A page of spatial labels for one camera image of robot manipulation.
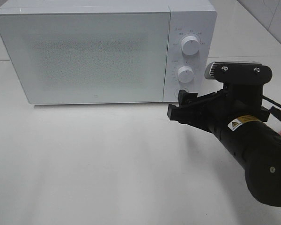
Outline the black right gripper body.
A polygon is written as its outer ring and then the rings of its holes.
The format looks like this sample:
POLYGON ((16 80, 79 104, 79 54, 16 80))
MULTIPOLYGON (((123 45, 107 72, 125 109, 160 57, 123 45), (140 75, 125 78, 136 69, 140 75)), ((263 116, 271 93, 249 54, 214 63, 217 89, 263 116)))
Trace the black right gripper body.
POLYGON ((262 84, 225 83, 217 92, 187 100, 187 124, 205 131, 232 131, 233 122, 266 122, 269 110, 262 106, 262 95, 262 84))

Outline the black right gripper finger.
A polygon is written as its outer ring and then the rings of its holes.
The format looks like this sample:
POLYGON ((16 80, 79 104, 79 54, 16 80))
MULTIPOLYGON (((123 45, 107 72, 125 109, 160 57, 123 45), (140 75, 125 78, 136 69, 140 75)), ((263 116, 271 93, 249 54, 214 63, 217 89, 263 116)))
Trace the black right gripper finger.
POLYGON ((180 124, 189 124, 189 111, 173 104, 168 105, 167 116, 171 121, 177 121, 180 124))
POLYGON ((187 105, 192 103, 198 97, 198 93, 187 92, 186 90, 180 90, 178 93, 179 105, 187 105))

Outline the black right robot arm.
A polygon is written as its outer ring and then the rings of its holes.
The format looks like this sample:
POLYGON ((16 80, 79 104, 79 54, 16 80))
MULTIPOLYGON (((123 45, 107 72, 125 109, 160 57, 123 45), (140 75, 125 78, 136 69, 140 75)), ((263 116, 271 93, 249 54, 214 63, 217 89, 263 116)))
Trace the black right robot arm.
POLYGON ((217 92, 198 96, 180 90, 168 117, 212 133, 243 167, 251 195, 281 207, 281 135, 267 121, 276 108, 262 106, 262 85, 225 83, 217 92))

